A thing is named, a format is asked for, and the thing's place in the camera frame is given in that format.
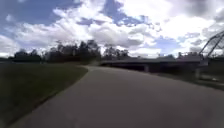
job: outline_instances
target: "grassy field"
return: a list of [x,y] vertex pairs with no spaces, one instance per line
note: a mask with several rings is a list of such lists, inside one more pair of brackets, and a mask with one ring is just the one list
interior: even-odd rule
[[164,74],[160,73],[158,74],[159,76],[164,76],[168,78],[173,78],[173,79],[179,79],[182,81],[186,81],[189,83],[194,83],[199,86],[205,86],[209,88],[214,88],[214,89],[219,89],[224,91],[224,62],[216,62],[216,61],[211,61],[207,67],[204,67],[201,69],[202,76],[211,76],[213,78],[218,79],[218,82],[212,82],[208,80],[198,80],[195,77],[194,72],[188,72],[188,73],[180,73],[177,75],[172,75],[172,74]]
[[74,64],[0,64],[0,120],[16,121],[86,72]]

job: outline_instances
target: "cloud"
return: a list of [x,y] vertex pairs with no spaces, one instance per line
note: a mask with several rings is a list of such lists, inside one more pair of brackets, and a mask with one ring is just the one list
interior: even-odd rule
[[27,0],[17,0],[19,3],[24,3],[26,2]]
[[0,56],[9,56],[18,50],[19,45],[14,40],[0,35]]
[[202,44],[210,37],[223,31],[222,0],[116,1],[121,4],[120,13],[152,24],[159,28],[156,31],[158,37],[171,38],[178,42],[181,48],[176,51],[191,51],[195,47],[203,47]]
[[190,48],[190,52],[200,52],[200,51],[201,51],[201,47],[195,46]]
[[131,56],[134,57],[144,57],[144,58],[156,58],[161,53],[161,49],[154,48],[138,48],[129,51]]
[[15,18],[11,14],[8,14],[5,18],[5,20],[7,22],[15,22]]
[[82,0],[82,4],[78,8],[69,8],[62,10],[56,8],[53,12],[62,18],[74,18],[75,21],[81,22],[82,18],[97,21],[112,22],[113,20],[102,14],[106,0]]
[[[154,40],[159,35],[151,25],[117,25],[101,13],[105,1],[99,2],[87,0],[81,1],[78,8],[56,8],[53,13],[60,19],[50,25],[19,23],[7,30],[15,35],[16,40],[42,49],[57,45],[57,40],[73,43],[75,40],[95,39],[101,46],[113,44],[123,48],[156,44]],[[87,18],[102,23],[93,22],[89,26],[81,24]]]
[[109,43],[125,48],[139,46],[143,43],[151,46],[155,45],[153,37],[147,33],[149,26],[139,26],[141,25],[117,26],[112,23],[104,23],[103,25],[92,24],[90,32],[94,39],[104,44]]

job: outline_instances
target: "grass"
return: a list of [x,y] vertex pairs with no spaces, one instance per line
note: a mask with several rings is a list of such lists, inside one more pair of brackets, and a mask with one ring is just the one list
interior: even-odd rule
[[13,123],[86,72],[74,64],[0,64],[0,119]]
[[179,75],[171,75],[171,74],[163,74],[160,73],[158,74],[159,76],[162,77],[167,77],[167,78],[171,78],[171,79],[177,79],[177,80],[182,80],[188,83],[193,83],[196,84],[198,86],[204,86],[204,87],[209,87],[209,88],[214,88],[214,89],[218,89],[218,90],[222,90],[224,91],[224,86],[223,85],[219,85],[219,83],[216,82],[208,82],[208,81],[202,81],[202,80],[198,80],[194,77],[195,74],[179,74]]

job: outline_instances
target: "asphalt road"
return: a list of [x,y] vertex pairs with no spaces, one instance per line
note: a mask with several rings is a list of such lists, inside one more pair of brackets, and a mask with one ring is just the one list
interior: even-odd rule
[[90,68],[12,128],[223,128],[224,92],[134,71]]

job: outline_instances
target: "sky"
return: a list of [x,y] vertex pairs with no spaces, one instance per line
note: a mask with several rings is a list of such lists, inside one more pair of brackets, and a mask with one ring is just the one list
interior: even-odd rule
[[131,56],[198,52],[224,28],[223,0],[0,0],[0,56],[94,39]]

